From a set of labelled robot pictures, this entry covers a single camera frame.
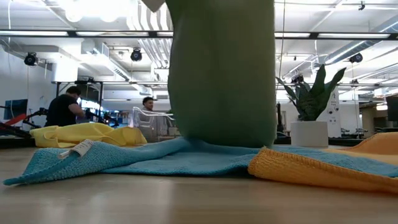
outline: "green fabric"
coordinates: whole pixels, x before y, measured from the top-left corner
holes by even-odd
[[[226,146],[275,139],[274,2],[166,0],[169,94],[183,136]]]

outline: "blue microfiber cloth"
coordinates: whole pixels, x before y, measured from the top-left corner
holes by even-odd
[[[316,149],[274,147],[276,151],[310,157],[336,166],[371,174],[398,176],[398,166],[373,159],[327,153]],[[178,138],[126,149],[95,142],[81,157],[72,152],[67,158],[58,155],[65,149],[39,149],[25,172],[4,181],[5,185],[33,184],[78,177],[96,172],[108,174],[152,175],[226,175],[247,172],[248,165],[260,149],[228,147],[203,141]]]

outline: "yellow cloth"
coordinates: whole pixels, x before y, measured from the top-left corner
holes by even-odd
[[[355,147],[324,150],[398,165],[397,143],[398,133],[383,133]],[[358,172],[267,148],[251,161],[248,171],[256,177],[293,184],[398,193],[398,178]]]
[[[65,127],[51,126],[30,131],[37,147],[73,147],[86,139],[117,146],[136,146],[147,141],[137,128],[113,129],[105,124],[84,123]]]

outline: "wooden table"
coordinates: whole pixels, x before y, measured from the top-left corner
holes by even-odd
[[[18,176],[35,149],[0,151],[0,179]],[[395,195],[259,179],[96,174],[0,185],[0,223],[398,223]]]

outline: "white tag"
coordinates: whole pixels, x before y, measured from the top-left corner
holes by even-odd
[[[157,12],[165,0],[141,0],[152,12]]]
[[[59,159],[64,159],[64,158],[66,158],[67,156],[69,156],[69,154],[70,154],[72,151],[75,151],[75,152],[79,153],[80,157],[83,157],[83,156],[88,152],[88,150],[91,149],[91,147],[93,146],[93,144],[94,144],[94,141],[92,141],[92,140],[84,140],[83,142],[81,142],[81,143],[78,144],[77,146],[75,146],[75,147],[69,149],[69,150],[66,151],[66,152],[63,152],[63,153],[59,154],[59,155],[58,155],[58,158],[59,158]]]

